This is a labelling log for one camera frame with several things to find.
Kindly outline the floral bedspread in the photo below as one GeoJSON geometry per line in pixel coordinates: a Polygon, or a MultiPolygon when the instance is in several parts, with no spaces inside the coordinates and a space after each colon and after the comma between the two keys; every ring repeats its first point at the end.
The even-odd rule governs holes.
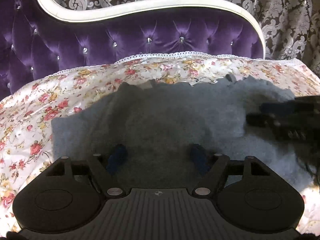
{"type": "Polygon", "coordinates": [[[19,231],[12,202],[53,162],[51,120],[87,108],[121,83],[149,80],[191,85],[216,83],[232,73],[252,76],[291,90],[296,96],[319,93],[319,78],[300,60],[262,60],[200,52],[139,54],[113,64],[61,70],[23,86],[1,101],[1,235],[19,231]]]}

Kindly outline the purple tufted headboard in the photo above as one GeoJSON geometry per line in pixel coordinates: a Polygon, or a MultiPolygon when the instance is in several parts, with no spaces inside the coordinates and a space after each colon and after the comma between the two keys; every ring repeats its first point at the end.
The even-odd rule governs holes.
{"type": "Polygon", "coordinates": [[[147,0],[72,11],[54,0],[1,0],[1,97],[61,70],[137,54],[196,51],[263,59],[255,18],[224,0],[147,0]]]}

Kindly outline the grey argyle knit sweater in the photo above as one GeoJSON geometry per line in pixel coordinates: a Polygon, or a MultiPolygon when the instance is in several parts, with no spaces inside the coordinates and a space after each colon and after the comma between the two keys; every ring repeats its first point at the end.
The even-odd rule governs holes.
{"type": "Polygon", "coordinates": [[[188,152],[199,144],[208,155],[255,156],[302,191],[312,182],[303,167],[307,147],[276,141],[268,129],[246,124],[246,115],[262,103],[293,97],[290,90],[253,77],[194,86],[123,83],[87,109],[52,120],[53,158],[83,160],[122,144],[129,156],[115,176],[124,189],[193,189],[201,175],[188,152]]]}

